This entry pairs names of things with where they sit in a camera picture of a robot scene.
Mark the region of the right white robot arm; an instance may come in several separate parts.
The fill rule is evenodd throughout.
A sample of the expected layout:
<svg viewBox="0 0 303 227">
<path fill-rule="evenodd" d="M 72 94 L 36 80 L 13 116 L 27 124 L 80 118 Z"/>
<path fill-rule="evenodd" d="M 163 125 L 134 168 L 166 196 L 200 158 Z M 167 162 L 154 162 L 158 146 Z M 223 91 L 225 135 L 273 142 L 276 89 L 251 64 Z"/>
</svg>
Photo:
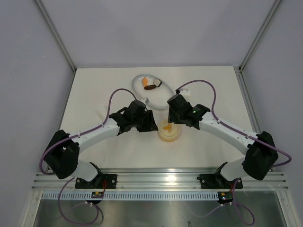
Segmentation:
<svg viewBox="0 0 303 227">
<path fill-rule="evenodd" d="M 224 162 L 215 173 L 201 177 L 201 183 L 209 187 L 224 188 L 237 178 L 250 176 L 263 180 L 272 165 L 277 161 L 274 142 L 267 132 L 246 134 L 241 129 L 232 130 L 225 122 L 217 120 L 211 110 L 197 104 L 170 104 L 169 122 L 194 127 L 208 132 L 240 151 L 244 157 L 232 162 Z"/>
</svg>

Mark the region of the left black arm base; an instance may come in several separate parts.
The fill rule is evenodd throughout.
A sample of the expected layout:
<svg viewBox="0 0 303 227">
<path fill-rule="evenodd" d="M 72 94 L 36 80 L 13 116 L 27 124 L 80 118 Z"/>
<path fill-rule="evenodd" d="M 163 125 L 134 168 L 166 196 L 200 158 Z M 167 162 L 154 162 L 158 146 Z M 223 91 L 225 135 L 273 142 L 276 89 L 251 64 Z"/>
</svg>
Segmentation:
<svg viewBox="0 0 303 227">
<path fill-rule="evenodd" d="M 76 189 L 115 189 L 117 184 L 116 174 L 98 174 L 92 181 L 77 178 Z"/>
</svg>

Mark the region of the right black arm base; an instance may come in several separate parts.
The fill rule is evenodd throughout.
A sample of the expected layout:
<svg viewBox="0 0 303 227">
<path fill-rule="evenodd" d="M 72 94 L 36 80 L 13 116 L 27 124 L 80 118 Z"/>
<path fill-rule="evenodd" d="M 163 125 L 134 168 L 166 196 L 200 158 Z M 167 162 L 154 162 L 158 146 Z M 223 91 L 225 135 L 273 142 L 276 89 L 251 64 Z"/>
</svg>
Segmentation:
<svg viewBox="0 0 303 227">
<path fill-rule="evenodd" d="M 236 189 L 243 188 L 241 179 L 239 181 L 235 179 L 227 181 L 218 174 L 200 174 L 196 178 L 200 182 L 201 189 L 232 189 L 235 183 L 237 183 Z"/>
</svg>

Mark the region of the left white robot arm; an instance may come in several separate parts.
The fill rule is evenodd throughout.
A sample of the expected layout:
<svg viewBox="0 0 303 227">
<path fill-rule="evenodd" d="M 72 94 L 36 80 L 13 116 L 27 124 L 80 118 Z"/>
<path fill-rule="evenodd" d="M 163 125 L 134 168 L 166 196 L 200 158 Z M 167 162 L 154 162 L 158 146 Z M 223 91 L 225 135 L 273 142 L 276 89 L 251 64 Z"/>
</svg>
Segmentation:
<svg viewBox="0 0 303 227">
<path fill-rule="evenodd" d="M 116 137 L 136 128 L 138 132 L 158 131 L 152 110 L 143 110 L 139 115 L 128 112 L 116 112 L 107 121 L 89 129 L 89 132 L 79 132 L 70 135 L 63 130 L 56 132 L 49 143 L 43 161 L 59 179 L 69 176 L 86 181 L 91 188 L 102 184 L 101 170 L 92 162 L 79 160 L 79 154 L 95 144 Z"/>
</svg>

